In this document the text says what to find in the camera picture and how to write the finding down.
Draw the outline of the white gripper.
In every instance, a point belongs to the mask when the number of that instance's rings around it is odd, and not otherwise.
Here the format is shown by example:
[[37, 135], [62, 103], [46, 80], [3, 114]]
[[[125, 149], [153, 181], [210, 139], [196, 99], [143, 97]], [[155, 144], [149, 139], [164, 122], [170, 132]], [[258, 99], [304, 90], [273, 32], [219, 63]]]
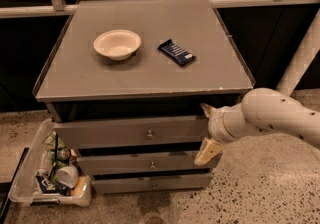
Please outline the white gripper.
[[197, 153], [194, 164], [202, 166], [222, 151], [223, 145], [240, 139], [238, 123], [241, 120], [240, 106], [214, 108], [201, 103], [208, 118], [208, 131], [213, 139], [205, 138]]

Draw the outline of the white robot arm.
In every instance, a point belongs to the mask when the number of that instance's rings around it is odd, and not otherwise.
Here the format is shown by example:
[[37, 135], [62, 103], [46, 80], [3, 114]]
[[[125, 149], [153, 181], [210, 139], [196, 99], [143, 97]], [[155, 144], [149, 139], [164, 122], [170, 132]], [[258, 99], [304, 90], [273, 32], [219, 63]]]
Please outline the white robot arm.
[[291, 97], [320, 49], [320, 11], [314, 17], [277, 87], [246, 93], [239, 104], [214, 108], [202, 104], [210, 136], [202, 141], [194, 163], [207, 164], [224, 145], [245, 136], [284, 133], [320, 148], [320, 113]]

